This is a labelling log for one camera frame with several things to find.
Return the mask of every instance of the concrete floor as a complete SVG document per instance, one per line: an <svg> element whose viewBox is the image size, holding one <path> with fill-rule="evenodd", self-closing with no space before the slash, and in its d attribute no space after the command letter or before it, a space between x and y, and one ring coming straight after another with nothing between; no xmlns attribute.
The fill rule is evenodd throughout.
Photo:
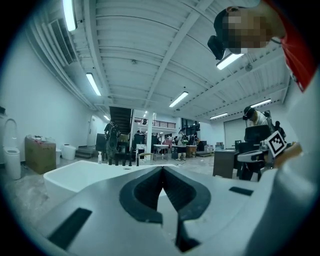
<svg viewBox="0 0 320 256"><path fill-rule="evenodd" d="M70 161L61 158L61 163L58 165L58 168L80 160L83 159L76 158ZM97 160L95 157L88 161L97 162ZM149 165L150 162L143 162L141 160L139 164ZM157 161L152 161L152 164L174 164L182 169L212 176L214 157L187 158L186 161L176 161L171 158L169 160L158 159ZM236 170L233 172L234 179L237 178L236 172ZM0 180L6 198L12 205L12 210L16 212L22 221L37 228L38 220L53 208L46 191L43 175L35 173L26 166L21 166L21 178L19 180L10 179L4 169L0 169Z"/></svg>

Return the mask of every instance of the whiteboard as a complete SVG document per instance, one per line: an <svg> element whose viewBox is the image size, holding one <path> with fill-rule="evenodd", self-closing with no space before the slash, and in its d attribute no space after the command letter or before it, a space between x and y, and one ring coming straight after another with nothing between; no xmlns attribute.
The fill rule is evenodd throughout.
<svg viewBox="0 0 320 256"><path fill-rule="evenodd" d="M225 148L234 149L235 141L245 141L246 121L242 118L224 122Z"/></svg>

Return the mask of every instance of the fluorescent light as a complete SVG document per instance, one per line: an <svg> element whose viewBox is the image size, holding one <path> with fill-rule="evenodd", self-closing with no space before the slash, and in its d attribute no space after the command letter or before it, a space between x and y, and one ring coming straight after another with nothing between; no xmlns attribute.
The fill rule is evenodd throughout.
<svg viewBox="0 0 320 256"><path fill-rule="evenodd" d="M73 0L63 0L63 12L66 27L68 31L73 31L77 28L76 15L74 10Z"/></svg>
<svg viewBox="0 0 320 256"><path fill-rule="evenodd" d="M216 118L224 117L224 116L227 116L227 115L228 115L228 113L218 114L216 116L210 117L210 119L216 119Z"/></svg>
<svg viewBox="0 0 320 256"><path fill-rule="evenodd" d="M219 61L216 65L216 67L220 70L223 70L226 66L234 62L236 59L240 58L243 53L241 54L233 54L230 53L227 57L223 58L221 61Z"/></svg>
<svg viewBox="0 0 320 256"><path fill-rule="evenodd" d="M98 87L96 85L96 82L94 80L94 76L92 75L92 73L86 73L86 78L88 78L90 85L92 86L94 92L96 93L96 95L101 96L100 91L98 90Z"/></svg>
<svg viewBox="0 0 320 256"><path fill-rule="evenodd" d="M174 102L170 104L170 108L174 107L178 104L178 102L182 101L183 98L185 98L189 93L184 91Z"/></svg>
<svg viewBox="0 0 320 256"><path fill-rule="evenodd" d="M257 104L252 105L251 108L258 107L258 106L263 105L263 104L266 104L266 103L268 103L268 102L270 102L270 101L271 101L271 99L267 99L267 100L261 101L261 102L259 102L259 103L257 103Z"/></svg>

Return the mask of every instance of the bottle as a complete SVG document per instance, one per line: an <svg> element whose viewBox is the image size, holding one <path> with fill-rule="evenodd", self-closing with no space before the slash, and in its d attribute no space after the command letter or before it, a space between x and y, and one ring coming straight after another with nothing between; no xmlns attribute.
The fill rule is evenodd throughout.
<svg viewBox="0 0 320 256"><path fill-rule="evenodd" d="M101 152L98 151L99 155L98 155L98 164L101 164L102 163L102 155L101 155Z"/></svg>

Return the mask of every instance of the red shirt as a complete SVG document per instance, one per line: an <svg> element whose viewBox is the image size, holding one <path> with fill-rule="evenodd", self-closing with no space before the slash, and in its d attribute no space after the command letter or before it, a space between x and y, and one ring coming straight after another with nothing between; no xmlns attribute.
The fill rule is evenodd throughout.
<svg viewBox="0 0 320 256"><path fill-rule="evenodd" d="M303 92L309 85L317 69L305 40L291 22L274 6L270 0L264 0L279 15L285 29L285 37L281 39L285 62L294 75L294 80Z"/></svg>

